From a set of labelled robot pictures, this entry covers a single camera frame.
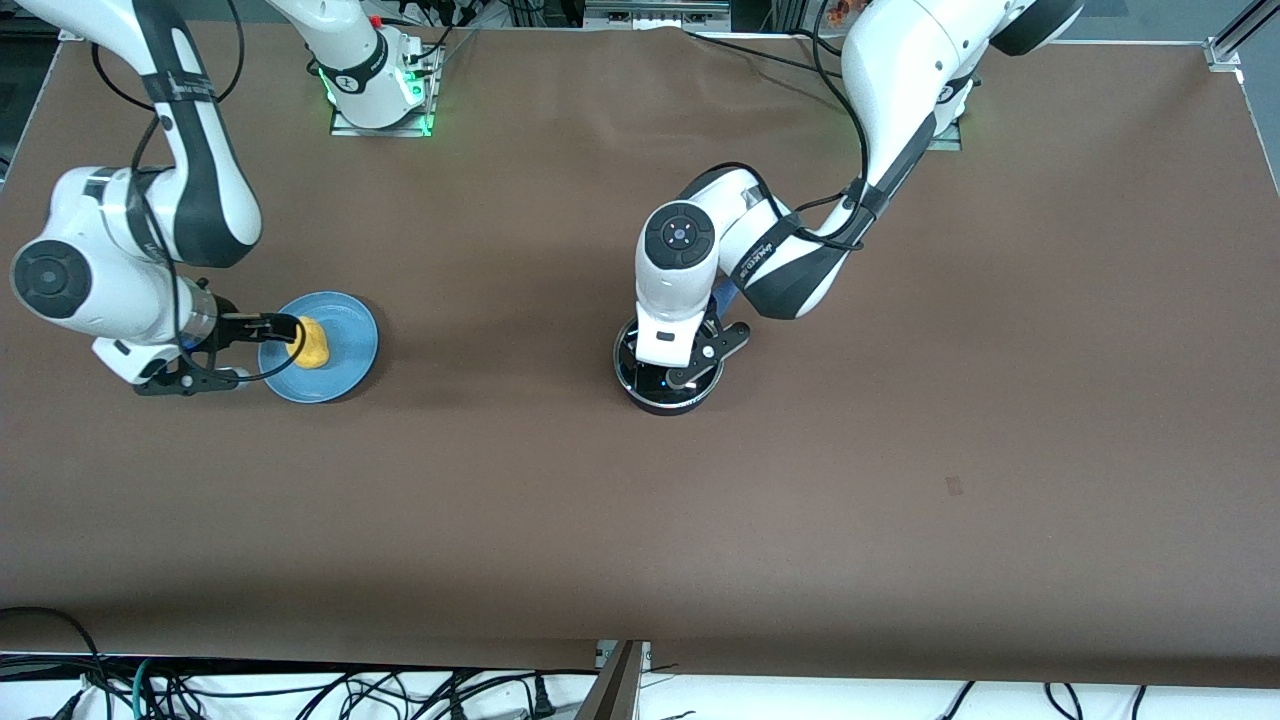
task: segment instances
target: brown table surface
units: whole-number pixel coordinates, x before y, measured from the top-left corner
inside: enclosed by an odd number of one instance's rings
[[[225,82],[229,26],[195,29]],[[1280,202],[1198,49],[992,54],[964,151],[678,419],[609,364],[639,228],[723,160],[792,204],[846,183],[815,77],[675,31],[481,32],[436,137],[390,141],[329,137],[306,59],[248,28],[223,110],[265,234],[189,274],[243,309],[366,299],[375,377],[140,398],[4,293],[5,603],[115,652],[548,666],[645,637],[684,671],[1277,684]],[[65,46],[0,255],[146,120]]]

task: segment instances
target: black cable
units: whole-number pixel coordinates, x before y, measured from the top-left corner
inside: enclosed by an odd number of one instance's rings
[[[785,64],[788,64],[788,65],[794,65],[794,67],[799,67],[799,68],[805,68],[805,69],[809,69],[809,70],[813,70],[813,72],[818,73],[818,77],[822,78],[823,85],[826,85],[827,88],[831,91],[831,94],[835,95],[836,100],[840,102],[840,106],[844,108],[845,113],[849,115],[849,119],[854,123],[854,129],[858,133],[858,145],[859,145],[860,154],[861,154],[861,173],[860,173],[860,177],[863,178],[863,184],[861,184],[861,191],[859,193],[859,197],[856,197],[856,199],[850,197],[849,199],[850,201],[854,202],[854,206],[851,208],[849,218],[846,218],[845,222],[841,223],[841,225],[838,228],[836,228],[836,229],[833,229],[833,231],[831,231],[831,232],[828,232],[826,234],[817,234],[813,231],[801,227],[801,228],[797,228],[794,234],[796,237],[803,238],[803,240],[808,240],[810,242],[818,242],[820,245],[826,245],[828,247],[833,247],[833,249],[837,249],[837,250],[852,251],[852,250],[856,250],[856,245],[847,245],[847,243],[844,243],[844,242],[837,242],[837,241],[835,241],[832,238],[840,237],[841,234],[846,233],[854,225],[854,223],[858,219],[858,209],[861,206],[861,201],[865,197],[867,188],[869,186],[869,183],[867,182],[867,177],[868,177],[869,169],[870,169],[870,159],[869,159],[869,154],[868,154],[868,149],[867,149],[867,129],[863,127],[863,122],[858,117],[858,111],[854,110],[854,106],[849,102],[849,99],[845,97],[844,92],[841,92],[840,88],[836,87],[836,83],[832,82],[832,79],[831,79],[832,77],[841,77],[840,73],[829,72],[822,64],[822,55],[819,54],[819,49],[827,47],[828,45],[826,44],[826,41],[823,41],[818,36],[818,31],[822,28],[822,18],[824,17],[824,14],[827,12],[827,4],[828,4],[828,1],[829,0],[823,0],[822,6],[818,9],[818,14],[814,18],[813,31],[803,33],[803,35],[805,35],[806,37],[810,38],[810,56],[813,59],[813,64],[812,65],[805,65],[804,63],[796,63],[796,61],[788,60],[786,58],[778,58],[776,55],[769,55],[767,53],[760,53],[760,51],[753,50],[750,47],[742,47],[741,45],[733,45],[731,42],[724,42],[722,40],[716,40],[716,38],[712,38],[712,37],[703,37],[700,35],[691,33],[691,32],[687,32],[687,31],[686,31],[686,35],[689,35],[691,37],[696,37],[698,40],[703,40],[705,42],[710,42],[713,45],[721,45],[721,46],[724,46],[724,47],[730,47],[732,50],[739,50],[741,53],[746,53],[749,55],[756,55],[756,56],[767,58],[769,60],[776,60],[776,61],[785,63]],[[756,183],[759,183],[762,195],[764,195],[765,200],[769,201],[769,206],[773,208],[773,213],[777,215],[778,219],[783,218],[783,214],[782,214],[781,206],[777,202],[777,199],[773,197],[773,193],[769,192],[768,186],[764,183],[764,178],[760,177],[760,174],[758,172],[755,172],[754,168],[750,168],[749,165],[745,165],[745,164],[741,164],[741,163],[732,163],[732,164],[731,163],[726,163],[726,164],[722,164],[722,165],[717,165],[713,169],[721,169],[721,168],[726,168],[726,167],[736,167],[736,168],[745,169],[745,170],[750,172],[753,174],[753,177],[755,178]],[[805,204],[801,208],[803,209],[808,209],[808,208],[813,208],[813,206],[814,205]]]
[[[1084,720],[1084,711],[1080,710],[1080,698],[1076,697],[1075,688],[1071,687],[1071,683],[1062,683],[1062,687],[1066,688],[1066,694],[1071,696],[1071,705],[1075,706],[1075,715],[1071,715],[1065,707],[1057,703],[1057,698],[1053,697],[1053,683],[1044,683],[1044,697],[1048,698],[1053,710],[1056,710],[1057,714],[1066,720]]]
[[[1138,693],[1133,696],[1133,707],[1129,710],[1129,720],[1138,720],[1138,708],[1142,707],[1144,697],[1147,697],[1147,685],[1138,685]]]
[[[61,610],[54,610],[52,607],[41,607],[37,605],[15,605],[12,607],[0,609],[0,619],[4,619],[5,616],[15,618],[18,615],[45,615],[49,618],[56,618],[63,623],[67,623],[68,625],[74,628],[76,633],[79,634],[82,641],[84,641],[84,647],[88,648],[90,659],[92,659],[93,667],[97,670],[99,678],[102,680],[104,684],[110,683],[110,676],[106,674],[106,669],[102,666],[102,653],[97,651],[97,644],[93,643],[93,637],[88,634],[88,630],[84,629],[84,625],[81,625],[79,620],[72,618],[70,615],[63,612]],[[111,720],[114,717],[114,710],[113,710],[114,706],[115,703],[111,702],[110,697],[108,697],[106,720]]]
[[[388,701],[385,701],[383,698],[372,697],[374,692],[376,692],[379,688],[381,688],[384,684],[387,684],[392,679],[396,679],[398,675],[399,675],[399,673],[388,673],[385,678],[383,678],[381,680],[378,680],[374,684],[364,683],[364,682],[356,680],[353,678],[355,684],[361,688],[358,693],[352,693],[351,692],[351,685],[353,683],[351,680],[348,680],[347,682],[347,700],[343,701],[342,710],[338,711],[338,720],[349,720],[351,711],[356,708],[356,705],[358,705],[360,701],[366,700],[366,698],[371,700],[374,702],[379,702],[379,703],[387,705],[388,707],[390,707],[392,710],[396,711],[397,720],[403,720],[404,716],[401,715],[401,711],[399,711],[398,707],[396,707],[394,705],[392,705],[390,702],[388,702]]]
[[[448,679],[440,683],[439,687],[436,687],[435,691],[433,691],[431,694],[422,701],[421,707],[419,707],[417,712],[415,712],[408,720],[419,720],[426,715],[428,711],[435,706],[435,703],[440,702],[447,694],[449,694],[449,692],[456,691],[458,684],[465,683],[479,674],[479,670],[454,670]]]
[[[795,210],[792,210],[792,211],[794,211],[794,213],[804,213],[805,210],[808,210],[808,209],[810,209],[810,208],[820,208],[820,206],[823,206],[823,205],[831,205],[832,202],[835,202],[835,201],[840,200],[840,199],[841,199],[841,197],[844,197],[844,196],[845,196],[845,193],[844,193],[844,192],[837,192],[837,193],[835,193],[835,195],[828,195],[827,197],[819,197],[818,200],[810,200],[810,201],[808,201],[808,202],[805,202],[805,204],[803,204],[803,205],[797,206],[797,208],[796,208]]]
[[[964,705],[965,696],[969,694],[969,691],[972,691],[975,684],[978,684],[975,680],[965,683],[964,687],[960,688],[960,692],[956,693],[956,698],[951,701],[951,708],[947,710],[946,715],[938,720],[955,720],[956,712],[960,712],[960,706]]]
[[[302,710],[298,711],[298,715],[296,716],[294,720],[308,720],[311,717],[311,714],[316,711],[316,707],[320,706],[320,702],[324,701],[324,698],[328,697],[329,693],[334,691],[334,688],[346,684],[346,682],[353,678],[355,675],[356,675],[355,673],[344,673],[334,682],[320,688],[320,692],[317,692],[315,697],[308,700],[307,703],[302,706]]]
[[[239,85],[241,74],[243,74],[244,72],[244,23],[241,20],[239,10],[236,8],[236,0],[227,0],[227,8],[232,13],[232,22],[236,23],[236,44],[237,44],[236,72],[232,73],[232,79],[230,82],[227,83],[227,90],[224,90],[221,94],[218,95],[219,102],[230,97],[232,91],[236,90],[237,85]],[[155,111],[155,108],[133,97],[128,92],[124,92],[123,90],[119,88],[119,86],[111,82],[111,78],[108,77],[106,74],[106,68],[102,67],[101,47],[99,46],[99,44],[95,42],[90,47],[90,58],[93,60],[93,69],[97,70],[97,77],[102,79],[102,82],[106,85],[106,87],[111,90],[111,92],[116,94],[122,100],[124,100],[129,105],[133,105],[134,108],[141,108],[143,110],[147,110],[148,113]]]
[[[151,105],[147,105],[141,100],[134,100],[133,96],[131,96],[128,92],[124,92],[123,90],[116,87],[114,82],[111,82],[111,78],[106,74],[106,68],[102,67],[101,47],[99,46],[97,42],[90,46],[88,55],[93,60],[93,69],[97,70],[97,77],[102,79],[106,87],[111,88],[111,92],[116,94],[122,100],[124,100],[129,105],[133,105],[134,108],[141,108],[148,113],[155,110],[155,108],[152,108]]]
[[[723,169],[728,169],[728,168],[733,168],[733,169],[739,169],[739,170],[746,170],[748,173],[750,173],[751,178],[755,179],[755,183],[758,186],[760,186],[760,195],[764,196],[764,200],[769,204],[769,208],[773,209],[773,215],[777,217],[777,219],[780,219],[780,220],[787,217],[787,214],[782,211],[782,206],[778,205],[778,199],[774,197],[773,191],[769,190],[769,184],[767,182],[764,182],[764,176],[762,176],[760,172],[756,170],[755,168],[753,168],[751,165],[748,165],[746,163],[737,163],[737,161],[721,163],[719,165],[714,165],[714,167],[710,167],[710,168],[703,170],[703,174],[714,173],[717,170],[723,170]],[[799,228],[792,234],[795,234],[796,237],[803,237],[804,240],[808,240],[808,241],[812,241],[812,242],[817,242],[819,245],[826,245],[827,247],[833,247],[836,250],[846,250],[846,251],[851,252],[851,251],[859,250],[859,246],[858,245],[847,245],[847,243],[844,243],[844,242],[837,242],[837,241],[831,240],[831,238],[832,238],[832,236],[838,234],[838,232],[842,232],[844,229],[847,229],[847,225],[852,220],[854,215],[856,215],[856,210],[852,214],[849,215],[849,222],[846,222],[845,225],[842,225],[841,231],[837,231],[837,232],[833,232],[833,233],[829,233],[829,234],[826,234],[826,236],[814,234],[813,232],[806,231],[805,228]]]
[[[192,688],[191,685],[187,685],[187,682],[188,680],[182,680],[182,684],[186,687],[186,693],[197,698],[198,697],[219,697],[219,698],[271,697],[282,694],[310,693],[310,692],[323,691],[325,688],[325,685],[308,685],[305,688],[282,688],[278,691],[223,693],[223,692],[212,692],[212,691],[202,691],[200,688]]]
[[[227,90],[218,96],[218,101],[221,102],[230,97],[232,91],[239,85],[241,73],[244,72],[244,23],[241,22],[239,10],[236,9],[236,0],[227,0],[227,9],[232,12],[232,22],[236,23],[236,72],[232,73],[230,82],[227,83]]]
[[[155,115],[151,122],[147,123],[146,132],[142,133],[142,138],[138,141],[137,147],[133,149],[133,158],[129,160],[129,182],[136,182],[138,176],[138,165],[142,163],[142,152],[146,150],[147,143],[151,142],[151,137],[155,135],[156,128],[160,126],[160,117]],[[132,192],[137,193],[138,201],[142,204],[142,209],[146,211],[147,224],[155,236],[156,246],[160,249],[160,255],[163,255],[164,264],[169,269],[169,290],[170,299],[173,300],[173,342],[178,346],[178,354],[183,360],[191,365],[191,369],[200,375],[210,377],[219,380],[232,380],[236,383],[251,383],[257,380],[265,380],[268,378],[275,377],[283,373],[289,365],[302,355],[302,348],[306,346],[307,331],[302,323],[297,323],[297,343],[298,346],[293,350],[284,361],[282,361],[275,368],[266,370],[264,373],[257,373],[252,375],[241,375],[238,373],[224,373],[221,370],[212,370],[200,366],[198,363],[191,356],[187,346],[182,342],[182,319],[179,313],[179,296],[178,296],[178,268],[174,265],[173,255],[169,252],[169,245],[164,240],[164,234],[160,229],[160,222],[156,219],[155,210],[151,208],[151,202],[147,200],[145,192],[136,188],[131,188]],[[214,324],[214,333],[218,332],[216,323]]]
[[[831,81],[831,73],[828,73],[827,69],[822,65],[822,55],[818,54],[818,31],[822,28],[822,18],[824,18],[827,14],[828,1],[829,0],[822,0],[822,5],[819,5],[818,8],[818,14],[813,19],[813,37],[810,38],[812,40],[810,54],[813,56],[814,68],[818,69],[818,77],[822,78],[822,82],[823,85],[827,86],[827,90],[829,90],[831,94],[836,96],[836,100],[840,101],[840,106],[845,109],[845,113],[849,115],[849,119],[854,123],[854,131],[858,132],[858,147],[860,149],[863,156],[861,158],[863,167],[860,176],[863,178],[863,188],[858,196],[858,200],[855,201],[852,213],[849,214],[849,218],[838,228],[831,231],[826,236],[814,234],[804,228],[796,231],[796,236],[813,242],[822,242],[823,240],[838,237],[845,232],[847,232],[849,228],[852,227],[854,220],[858,218],[858,209],[861,206],[863,199],[867,197],[867,188],[870,187],[870,178],[869,178],[870,152],[867,143],[867,128],[863,127],[863,120],[858,117],[858,111],[854,110],[854,106],[849,102],[849,99],[845,97],[845,94],[841,92],[840,88],[836,87],[836,83]]]
[[[818,72],[813,65],[808,65],[808,64],[797,61],[797,60],[790,60],[787,58],[780,58],[777,55],[769,55],[768,53],[760,53],[759,50],[755,50],[755,49],[751,49],[751,47],[744,47],[741,45],[733,45],[732,42],[724,42],[723,40],[718,40],[718,38],[714,38],[714,37],[707,37],[707,36],[703,36],[703,35],[698,35],[696,32],[690,32],[687,29],[685,31],[685,35],[687,35],[689,37],[694,37],[696,40],[701,40],[703,42],[709,42],[712,45],[719,45],[721,47],[728,47],[730,50],[737,50],[739,53],[746,53],[748,55],[755,55],[756,58],[764,58],[765,60],[773,60],[774,63],[782,63],[783,65],[791,65],[794,68],[800,68],[803,70]],[[840,73],[829,73],[829,74],[832,77],[841,77]]]
[[[431,45],[431,47],[429,47],[428,50],[425,50],[422,53],[419,53],[417,55],[410,56],[408,61],[410,63],[416,63],[416,61],[421,60],[422,58],[426,58],[431,53],[435,53],[436,50],[439,50],[440,46],[444,45],[444,38],[449,37],[451,32],[453,32],[453,26],[447,26],[444,28],[444,32],[440,35],[440,38],[436,40],[435,44]]]
[[[835,55],[837,58],[840,58],[841,55],[844,55],[844,53],[840,50],[840,47],[836,47],[831,42],[827,42],[826,40],[823,40],[823,37],[820,35],[818,35],[818,33],[815,33],[815,32],[813,32],[810,29],[805,29],[803,27],[795,27],[795,28],[788,29],[785,35],[801,35],[804,37],[808,37],[809,40],[817,40],[818,45],[820,45],[822,49],[826,50],[827,53],[831,53],[832,55]]]

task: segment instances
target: black button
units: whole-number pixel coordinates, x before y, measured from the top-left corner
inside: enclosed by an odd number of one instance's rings
[[[662,241],[672,250],[687,250],[694,245],[698,228],[684,215],[677,215],[662,225]]]

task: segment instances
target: blue plate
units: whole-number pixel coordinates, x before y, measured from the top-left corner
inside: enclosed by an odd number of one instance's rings
[[[329,361],[314,370],[291,365],[266,378],[276,395],[293,402],[326,402],[351,392],[365,379],[378,357],[378,322],[365,304],[344,292],[312,292],[280,307],[280,313],[320,323],[329,341]],[[283,342],[257,346],[261,372],[289,359]]]

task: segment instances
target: cable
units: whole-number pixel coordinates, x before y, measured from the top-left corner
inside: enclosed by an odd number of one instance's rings
[[[753,168],[751,165],[748,165],[746,163],[737,163],[737,161],[721,163],[719,165],[714,165],[714,167],[710,167],[710,168],[703,170],[703,174],[714,173],[717,170],[723,170],[723,169],[730,169],[730,168],[739,169],[739,170],[746,170],[748,173],[750,173],[751,178],[755,179],[755,183],[758,186],[760,186],[760,195],[764,196],[764,200],[769,204],[769,208],[773,209],[773,215],[777,219],[780,219],[780,220],[787,217],[787,214],[782,211],[782,206],[778,205],[778,199],[774,197],[773,191],[769,190],[769,184],[767,182],[764,182],[764,176],[762,176],[760,172],[756,170],[755,168]],[[809,202],[806,202],[805,205],[813,206]],[[831,238],[833,236],[838,234],[840,232],[844,232],[845,229],[847,229],[847,227],[851,224],[851,220],[854,219],[854,217],[856,214],[858,214],[856,210],[854,210],[854,213],[851,213],[849,215],[849,220],[845,223],[845,225],[841,227],[840,231],[836,231],[836,232],[826,234],[826,236],[814,234],[813,232],[810,232],[810,231],[808,231],[805,228],[797,228],[796,231],[792,232],[792,234],[795,234],[796,237],[801,237],[804,240],[808,240],[810,242],[817,242],[819,245],[824,245],[827,247],[832,247],[832,249],[836,249],[836,250],[846,250],[846,251],[852,252],[852,251],[860,250],[860,247],[856,243],[855,245],[847,245],[847,243],[844,243],[844,242],[837,242],[837,241],[831,240]]]
[[[956,712],[960,712],[960,706],[964,705],[965,696],[969,694],[969,691],[972,691],[975,684],[978,684],[975,680],[965,683],[964,687],[960,688],[960,692],[956,693],[956,698],[951,701],[951,708],[947,710],[947,712],[938,720],[955,720]]]
[[[453,32],[453,26],[447,26],[447,27],[444,28],[444,32],[443,32],[443,33],[440,35],[440,38],[439,38],[439,40],[436,40],[436,41],[435,41],[435,44],[434,44],[434,45],[431,45],[431,47],[429,47],[428,50],[425,50],[425,51],[422,51],[422,53],[419,53],[417,55],[412,55],[412,56],[410,56],[408,61],[410,61],[410,63],[416,63],[416,61],[421,60],[422,58],[426,58],[426,56],[428,56],[428,55],[430,55],[431,53],[435,53],[436,50],[439,50],[439,49],[440,49],[440,46],[442,46],[442,45],[444,45],[444,38],[449,37],[449,33],[451,33],[451,32]],[[307,64],[307,67],[308,67],[308,70],[307,70],[307,72],[310,72],[310,63]]]
[[[325,685],[308,685],[308,687],[305,687],[305,688],[282,688],[282,689],[275,689],[275,691],[255,691],[255,692],[243,692],[243,693],[223,693],[223,692],[212,692],[212,691],[202,691],[202,689],[198,689],[198,688],[192,688],[191,685],[187,685],[188,680],[189,679],[187,679],[187,680],[184,680],[182,678],[178,679],[178,682],[180,683],[180,685],[184,688],[184,692],[187,694],[189,694],[189,696],[193,696],[193,697],[218,697],[218,698],[271,697],[271,696],[282,696],[282,694],[311,693],[311,692],[323,691],[325,688]]]
[[[1066,688],[1066,694],[1071,696],[1071,705],[1075,706],[1075,715],[1071,715],[1065,707],[1057,703],[1057,698],[1053,697],[1053,683],[1044,683],[1044,697],[1048,698],[1053,710],[1056,710],[1057,714],[1066,720],[1084,720],[1084,711],[1080,710],[1080,698],[1076,697],[1075,688],[1071,687],[1071,683],[1062,683],[1062,687]]]
[[[133,673],[133,720],[142,720],[142,680],[146,678],[147,665],[151,665],[150,657],[138,662],[138,669]]]
[[[795,210],[792,210],[792,213],[804,213],[805,210],[808,210],[810,208],[820,208],[823,205],[831,205],[832,202],[840,200],[844,196],[845,196],[844,192],[837,192],[835,195],[828,195],[827,197],[819,197],[818,200],[810,200],[810,201],[808,201],[808,202],[797,206]]]
[[[70,615],[68,615],[67,612],[63,612],[61,610],[54,610],[52,607],[41,607],[41,606],[37,606],[37,605],[15,605],[15,606],[12,606],[12,607],[3,607],[3,609],[0,609],[0,619],[4,619],[5,616],[14,618],[14,616],[18,616],[18,615],[46,615],[46,616],[50,616],[50,618],[56,618],[56,619],[67,623],[72,628],[74,628],[76,633],[79,634],[79,637],[81,637],[82,641],[84,641],[84,647],[88,648],[88,655],[90,655],[90,659],[92,659],[93,669],[97,670],[97,675],[102,680],[102,684],[104,685],[110,684],[110,676],[106,674],[106,669],[102,667],[102,653],[100,653],[97,651],[97,644],[93,643],[92,635],[88,634],[88,630],[84,629],[84,625],[79,624],[79,620],[72,618]],[[113,720],[113,717],[114,717],[113,706],[114,705],[115,703],[111,702],[111,698],[108,697],[106,698],[106,720]]]
[[[142,152],[146,150],[147,143],[151,142],[151,136],[155,135],[156,127],[159,126],[160,126],[160,117],[159,115],[152,117],[151,122],[147,123],[147,129],[146,132],[142,133],[142,138],[138,141],[137,147],[133,149],[133,158],[129,160],[131,183],[137,182],[138,165],[142,161]],[[160,254],[164,256],[164,264],[169,269],[169,290],[170,290],[170,297],[173,300],[173,342],[174,345],[178,346],[178,354],[182,356],[183,360],[187,361],[188,365],[191,365],[191,369],[195,370],[197,374],[211,377],[219,380],[251,383],[275,377],[279,373],[283,373],[285,368],[292,365],[298,359],[298,356],[302,355],[302,348],[306,346],[307,341],[307,331],[302,325],[302,323],[297,323],[296,325],[298,331],[297,336],[298,346],[293,350],[293,354],[289,355],[288,359],[282,361],[279,365],[271,368],[270,370],[266,370],[265,373],[257,373],[253,375],[241,375],[239,373],[224,373],[221,370],[202,368],[200,366],[200,364],[196,363],[196,360],[191,356],[191,352],[187,351],[187,346],[183,345],[182,342],[182,320],[179,311],[180,302],[178,296],[178,268],[174,265],[173,255],[169,252],[169,245],[164,240],[164,233],[160,229],[160,222],[156,219],[155,210],[151,208],[151,202],[147,200],[146,192],[137,191],[136,188],[134,191],[137,192],[138,201],[142,204],[142,209],[147,214],[147,224],[151,232],[155,234],[156,246],[160,247]],[[214,333],[215,334],[218,333],[216,323],[214,324]]]
[[[244,23],[241,20],[239,10],[236,8],[236,0],[227,0],[227,8],[232,13],[232,22],[236,23],[236,72],[232,73],[232,79],[227,83],[227,90],[218,96],[219,102],[230,97],[232,91],[236,90],[237,85],[239,85],[241,74],[244,72]],[[90,58],[93,60],[93,69],[97,72],[97,77],[102,79],[111,92],[116,94],[122,100],[134,108],[141,108],[148,113],[155,111],[155,108],[133,97],[128,92],[124,92],[119,88],[119,86],[111,82],[111,78],[106,74],[106,68],[102,67],[101,47],[97,42],[90,47]]]
[[[707,37],[704,35],[698,35],[696,32],[685,31],[689,37],[701,40],[703,42],[709,42],[712,45],[719,45],[721,47],[728,47],[730,50],[737,50],[739,53],[746,53],[748,55],[755,55],[756,58],[764,58],[765,60],[773,60],[774,63],[782,63],[783,65],[791,65],[792,68],[800,68],[803,70],[818,72],[813,65],[806,65],[797,60],[790,60],[787,58],[780,58],[777,55],[769,55],[768,53],[760,53],[751,47],[744,47],[741,45],[733,45],[732,42],[724,42],[714,37]],[[829,73],[832,77],[841,77],[840,73]]]
[[[842,243],[842,242],[836,242],[832,238],[840,237],[841,234],[849,232],[849,229],[858,220],[858,209],[861,206],[863,200],[867,196],[867,188],[870,184],[869,182],[867,182],[867,178],[868,178],[868,174],[869,174],[869,170],[870,170],[870,160],[869,160],[869,152],[868,152],[868,145],[867,145],[867,129],[863,127],[863,122],[858,117],[858,111],[854,110],[854,106],[849,102],[849,99],[845,97],[845,95],[840,91],[840,88],[836,87],[836,83],[832,82],[832,79],[831,79],[832,77],[841,77],[841,74],[827,70],[827,68],[824,68],[823,64],[822,64],[822,55],[819,54],[819,49],[822,49],[822,47],[831,47],[831,50],[835,50],[835,47],[829,46],[826,41],[823,41],[818,36],[818,31],[822,28],[822,18],[823,18],[824,13],[827,12],[827,4],[828,4],[828,1],[829,0],[823,0],[822,1],[820,8],[818,9],[818,14],[814,17],[813,31],[803,33],[806,37],[809,37],[809,40],[810,40],[810,56],[813,59],[813,64],[812,65],[805,65],[804,63],[796,63],[796,61],[788,60],[786,58],[778,58],[776,55],[769,55],[767,53],[760,53],[760,51],[753,50],[750,47],[742,47],[741,45],[733,45],[731,42],[724,42],[722,40],[716,40],[713,37],[703,37],[700,35],[695,35],[695,33],[691,33],[691,32],[687,32],[687,31],[686,31],[686,35],[689,35],[691,37],[696,37],[698,40],[701,40],[701,41],[705,41],[705,42],[710,42],[713,45],[721,45],[721,46],[724,46],[724,47],[730,47],[732,50],[746,53],[749,55],[756,55],[756,56],[760,56],[760,58],[767,58],[769,60],[776,60],[776,61],[780,61],[780,63],[785,63],[787,65],[794,65],[794,67],[809,69],[809,70],[813,70],[813,72],[818,73],[818,77],[822,78],[823,85],[827,86],[827,88],[831,91],[831,94],[840,102],[840,106],[844,108],[845,113],[849,115],[849,119],[854,123],[854,129],[858,133],[858,145],[859,145],[860,154],[861,154],[861,173],[860,173],[860,177],[863,178],[863,186],[861,186],[861,191],[860,191],[859,196],[856,199],[852,199],[852,197],[850,199],[850,200],[854,200],[854,202],[855,202],[854,206],[851,208],[852,211],[849,214],[849,218],[846,218],[845,222],[841,223],[841,225],[838,228],[836,228],[836,229],[833,229],[833,231],[831,231],[831,232],[828,232],[826,234],[817,234],[817,233],[814,233],[813,231],[810,231],[808,228],[800,227],[800,228],[797,228],[795,231],[794,234],[796,237],[803,238],[803,240],[808,240],[810,242],[818,242],[820,245],[826,245],[828,247],[833,247],[833,249],[837,249],[837,250],[852,251],[852,250],[856,250],[855,245],[847,245],[847,243]],[[750,168],[749,165],[744,165],[744,164],[722,164],[722,165],[717,165],[716,169],[724,168],[724,167],[737,167],[737,168],[741,168],[741,169],[745,169],[745,170],[750,172],[755,177],[755,181],[760,184],[760,191],[765,196],[765,199],[769,201],[769,206],[773,208],[774,214],[778,217],[778,219],[783,218],[783,214],[781,211],[781,208],[780,208],[777,200],[773,197],[772,192],[769,192],[768,186],[764,183],[764,178],[762,178],[760,174],[758,172],[755,172],[755,169]],[[808,209],[808,208],[812,208],[812,206],[813,205],[808,205],[806,204],[803,208]]]
[[[822,28],[822,18],[827,13],[828,1],[829,0],[822,0],[822,5],[818,8],[818,14],[813,19],[813,37],[810,38],[812,40],[810,54],[813,56],[813,64],[818,69],[818,77],[822,78],[822,82],[823,85],[827,86],[827,90],[831,90],[831,94],[835,95],[836,100],[840,101],[840,106],[845,109],[845,113],[849,115],[849,119],[854,123],[854,129],[858,132],[858,147],[861,150],[861,156],[863,156],[861,158],[863,168],[860,176],[863,178],[863,190],[858,197],[856,205],[861,206],[863,200],[867,197],[867,188],[870,187],[870,177],[869,177],[870,152],[869,152],[869,146],[867,143],[867,128],[863,127],[863,120],[858,117],[858,111],[854,110],[854,106],[849,102],[849,99],[845,97],[845,94],[842,94],[840,88],[836,87],[836,83],[831,82],[831,73],[828,73],[827,69],[822,67],[822,56],[818,54],[818,29]],[[849,227],[852,225],[855,217],[858,217],[856,208],[854,209],[854,213],[849,215],[849,219],[845,220],[845,224],[837,228],[836,231],[828,233],[827,237],[836,237],[847,231]],[[817,236],[801,234],[800,237],[804,237],[805,240],[815,240]]]
[[[90,58],[93,60],[93,69],[97,70],[97,77],[100,77],[102,79],[102,82],[106,85],[106,87],[111,88],[111,92],[116,94],[122,100],[124,100],[129,105],[133,105],[134,108],[141,108],[141,109],[143,109],[143,110],[146,110],[148,113],[152,111],[152,110],[155,110],[155,108],[152,108],[151,105],[147,105],[146,102],[143,102],[141,100],[134,100],[133,96],[131,96],[128,92],[124,92],[123,90],[120,90],[119,87],[116,87],[116,85],[114,82],[111,82],[111,78],[108,77],[108,74],[106,74],[106,68],[102,67],[102,58],[100,55],[101,54],[101,47],[99,46],[97,42],[95,42],[92,46],[90,46],[88,54],[90,54]]]
[[[844,53],[840,50],[840,47],[836,47],[831,42],[827,42],[826,40],[823,40],[823,37],[820,35],[817,35],[813,31],[805,29],[803,27],[791,28],[791,29],[787,31],[787,35],[801,35],[804,37],[808,37],[809,40],[817,40],[818,45],[820,45],[822,49],[826,50],[827,53],[831,53],[832,55],[835,55],[837,58],[840,58],[840,56],[844,55]]]
[[[1142,707],[1144,697],[1147,697],[1147,685],[1138,685],[1138,693],[1133,696],[1133,707],[1129,708],[1129,720],[1138,720],[1138,708]]]

